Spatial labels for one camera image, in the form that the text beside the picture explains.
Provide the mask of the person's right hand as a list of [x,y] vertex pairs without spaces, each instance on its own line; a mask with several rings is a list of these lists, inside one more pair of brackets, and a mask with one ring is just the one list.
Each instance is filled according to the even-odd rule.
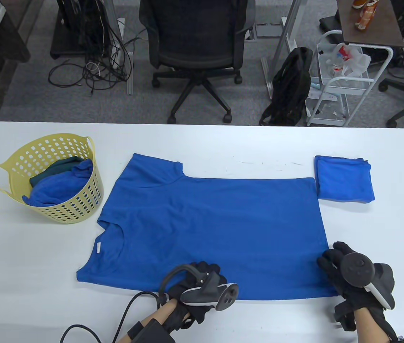
[[330,283],[338,294],[345,300],[343,308],[349,313],[362,308],[380,308],[384,310],[380,302],[364,288],[350,285],[341,274],[341,260],[349,253],[354,253],[345,242],[335,242],[333,248],[323,252],[317,259],[317,264],[326,274]]

